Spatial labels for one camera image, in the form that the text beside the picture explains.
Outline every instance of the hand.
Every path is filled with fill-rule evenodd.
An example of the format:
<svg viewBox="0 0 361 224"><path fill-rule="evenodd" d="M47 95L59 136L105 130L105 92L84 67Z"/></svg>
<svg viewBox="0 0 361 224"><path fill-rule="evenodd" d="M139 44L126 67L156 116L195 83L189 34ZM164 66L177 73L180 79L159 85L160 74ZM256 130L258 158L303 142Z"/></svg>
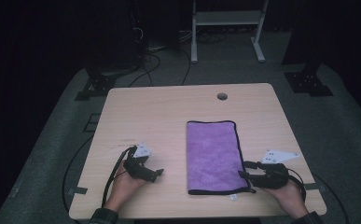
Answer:
<svg viewBox="0 0 361 224"><path fill-rule="evenodd" d="M282 209L294 219L299 219L309 214L299 190L299 186L292 180L280 189L264 189L272 195Z"/></svg>
<svg viewBox="0 0 361 224"><path fill-rule="evenodd" d="M119 212L122 205L127 202L132 195L141 188L146 181L143 179L133 179L124 168L124 161L119 166L116 178L113 182L111 194L104 204L104 208Z"/></svg>

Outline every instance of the floor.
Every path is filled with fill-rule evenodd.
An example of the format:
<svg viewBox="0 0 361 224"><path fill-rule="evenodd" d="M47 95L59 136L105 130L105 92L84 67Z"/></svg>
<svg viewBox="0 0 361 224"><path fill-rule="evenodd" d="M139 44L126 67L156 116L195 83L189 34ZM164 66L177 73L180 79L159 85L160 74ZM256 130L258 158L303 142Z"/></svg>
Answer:
<svg viewBox="0 0 361 224"><path fill-rule="evenodd" d="M196 64L189 64L186 55L190 53L189 43L181 46L186 53L174 49L154 53L160 65L150 72L152 83L154 86L179 86L183 80L184 85L270 83L311 171L334 191L316 179L327 206L322 219L325 223L345 223L336 194L350 223L361 223L361 108L338 74L325 65L319 68L317 76L333 96L311 97L307 93L292 92L284 72L299 71L303 65L281 65L291 33L262 33L264 63L257 61L251 35L226 35L223 41L199 44ZM157 64L158 58L146 56L146 70ZM144 72L139 69L120 77L115 87L128 87ZM93 135L93 124L87 130L86 124L91 115L102 112L105 100L91 97L88 101L75 101L87 81L86 71L80 70L63 92L0 210L0 223L74 223L66 208L71 204L72 189L77 185ZM150 85L147 76L132 84L133 87ZM291 218L262 217L260 221L290 223ZM132 223L131 220L120 222Z"/></svg>

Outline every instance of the person's left hand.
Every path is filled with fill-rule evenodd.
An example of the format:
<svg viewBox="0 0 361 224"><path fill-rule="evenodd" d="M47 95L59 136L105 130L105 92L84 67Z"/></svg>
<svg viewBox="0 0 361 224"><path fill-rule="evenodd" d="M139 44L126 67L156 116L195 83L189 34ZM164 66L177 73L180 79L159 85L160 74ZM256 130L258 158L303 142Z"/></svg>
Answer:
<svg viewBox="0 0 361 224"><path fill-rule="evenodd" d="M111 194L104 204L104 208L118 212L122 205L127 202L132 195L141 188L146 181L143 179L133 179L124 168L124 161L119 166L116 178L113 182Z"/></svg>

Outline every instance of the microfiber cloth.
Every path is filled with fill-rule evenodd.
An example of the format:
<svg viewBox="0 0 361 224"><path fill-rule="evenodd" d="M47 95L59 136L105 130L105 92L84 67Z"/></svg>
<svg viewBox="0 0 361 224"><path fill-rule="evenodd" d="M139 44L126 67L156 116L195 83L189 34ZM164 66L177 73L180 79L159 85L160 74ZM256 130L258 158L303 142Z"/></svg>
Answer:
<svg viewBox="0 0 361 224"><path fill-rule="evenodd" d="M240 178L238 171L245 172L235 122L187 123L188 194L252 192L250 183Z"/></svg>

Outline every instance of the table leg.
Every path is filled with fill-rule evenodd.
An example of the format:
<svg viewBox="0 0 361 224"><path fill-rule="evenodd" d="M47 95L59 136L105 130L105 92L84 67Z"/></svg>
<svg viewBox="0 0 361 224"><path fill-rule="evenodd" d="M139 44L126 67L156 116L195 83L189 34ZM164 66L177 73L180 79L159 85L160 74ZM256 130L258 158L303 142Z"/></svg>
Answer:
<svg viewBox="0 0 361 224"><path fill-rule="evenodd" d="M261 50L261 47L259 46L258 41L259 41L259 37L261 35L262 25L264 24L265 15L267 14L268 3L269 3L269 0L264 1L264 6L262 7L261 14L259 15L256 36L253 36L251 38L253 48L254 48L254 50L256 52L257 59L258 59L259 63L264 63L265 62L265 57L264 57L264 54L262 53L262 50Z"/></svg>

